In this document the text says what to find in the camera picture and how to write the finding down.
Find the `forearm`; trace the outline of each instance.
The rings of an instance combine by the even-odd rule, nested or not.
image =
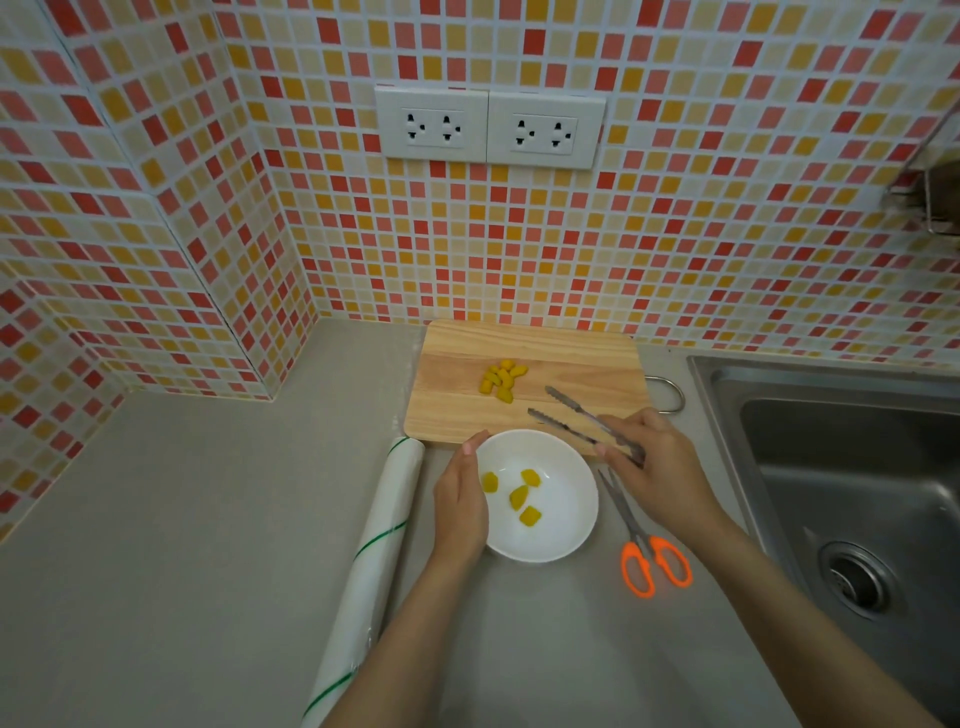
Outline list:
[[[803,726],[940,725],[733,522],[690,547],[727,595]]]
[[[423,724],[468,569],[431,559],[324,728]]]

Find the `scissor blade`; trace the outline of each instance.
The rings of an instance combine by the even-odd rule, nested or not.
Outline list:
[[[584,408],[580,406],[580,403],[572,400],[570,397],[565,395],[559,389],[554,387],[543,387],[546,390],[546,393],[550,395],[554,400],[558,401],[560,404],[565,404],[567,407],[572,409],[574,412],[584,412]]]
[[[620,486],[614,485],[609,479],[607,479],[603,471],[598,470],[597,474],[600,476],[601,482],[607,489],[607,493],[610,494],[613,505],[616,506],[616,510],[620,514],[620,518],[623,519],[623,522],[626,524],[627,530],[630,531],[630,535],[635,538],[644,539],[646,532],[640,528],[640,524],[636,522],[634,513],[630,510],[630,504],[627,502],[627,497],[623,495],[623,491],[620,489]]]
[[[556,427],[557,429],[561,429],[561,430],[564,430],[564,431],[566,431],[566,432],[569,432],[569,433],[570,433],[571,435],[573,435],[574,437],[579,437],[581,440],[586,440],[586,441],[589,442],[591,445],[596,445],[596,444],[597,444],[597,441],[594,440],[592,437],[588,437],[588,436],[585,435],[583,432],[577,432],[577,430],[573,429],[573,427],[571,427],[570,425],[566,425],[566,424],[562,423],[560,420],[554,420],[552,417],[550,417],[550,415],[545,415],[545,414],[543,414],[542,412],[540,412],[538,409],[534,409],[533,407],[529,407],[529,408],[527,409],[527,414],[530,415],[530,416],[531,416],[532,418],[534,418],[535,420],[538,420],[538,421],[544,423],[545,425],[550,425],[550,426],[552,426],[552,427]]]

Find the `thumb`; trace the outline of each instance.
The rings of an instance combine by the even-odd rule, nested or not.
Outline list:
[[[646,493],[649,486],[647,473],[638,468],[633,460],[612,445],[598,443],[593,448],[603,458],[604,462],[613,469],[617,477],[620,478],[620,482],[624,484],[634,498],[637,498],[638,494]]]

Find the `scissors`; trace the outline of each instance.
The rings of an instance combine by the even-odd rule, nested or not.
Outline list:
[[[641,445],[640,443],[636,443],[633,440],[628,440],[619,432],[617,432],[615,429],[607,426],[599,417],[587,412],[587,410],[584,409],[582,406],[580,406],[580,404],[577,401],[571,399],[560,390],[555,389],[554,387],[543,387],[543,389],[554,400],[560,402],[561,404],[565,404],[574,412],[584,415],[584,417],[589,418],[592,422],[597,424],[597,426],[599,426],[600,429],[602,429],[608,435],[613,437],[613,439],[616,440],[616,443],[618,445],[622,445],[624,448],[627,448],[630,451],[630,454],[627,456],[633,461],[634,465],[636,465],[638,468],[643,468],[643,463],[647,459],[647,451],[643,449],[643,445]],[[577,430],[573,429],[573,427],[571,427],[570,425],[567,425],[566,423],[562,423],[560,420],[550,417],[550,415],[543,414],[538,409],[534,409],[533,407],[530,407],[527,409],[527,414],[530,415],[535,420],[544,423],[545,425],[551,425],[553,427],[556,427],[557,429],[565,430],[566,432],[569,432],[574,437],[579,437],[581,440],[586,440],[591,445],[598,444],[598,441],[594,440],[589,435],[585,435],[583,432],[578,432]]]
[[[676,546],[666,539],[662,539],[660,536],[651,536],[640,527],[640,524],[636,522],[634,514],[630,510],[630,506],[627,504],[627,497],[623,495],[623,490],[618,484],[612,482],[612,473],[610,473],[609,478],[602,470],[598,470],[597,474],[600,475],[601,482],[607,489],[607,493],[609,493],[613,499],[616,510],[620,513],[620,518],[623,519],[623,522],[627,525],[627,530],[630,531],[630,541],[624,544],[620,550],[620,573],[623,575],[623,581],[630,588],[630,591],[641,599],[649,599],[657,593],[657,585],[654,584],[653,576],[650,573],[650,562],[647,561],[643,555],[644,546],[647,546],[653,551],[654,561],[657,562],[657,566],[666,574],[671,584],[675,587],[681,587],[682,589],[690,586],[690,584],[693,583],[693,572],[690,570],[690,564],[686,560],[686,557],[680,553],[680,550],[677,549]],[[669,562],[667,562],[663,556],[665,551],[672,553],[677,561],[680,562],[684,570],[681,576],[677,576],[670,568]],[[631,580],[630,574],[627,572],[627,564],[629,564],[632,559],[637,562],[640,571],[643,572],[643,578],[646,580],[646,589],[640,589],[640,587]]]

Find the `white bowl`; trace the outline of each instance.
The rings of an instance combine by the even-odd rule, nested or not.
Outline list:
[[[496,473],[496,493],[487,493],[490,534],[487,546],[529,564],[556,561],[577,550],[597,520],[600,499],[584,458],[558,437],[535,429],[510,429],[493,435],[477,449],[480,476]],[[531,487],[515,511],[510,493],[520,485],[520,471],[532,468],[540,486]],[[528,505],[542,513],[532,527],[520,522]]]

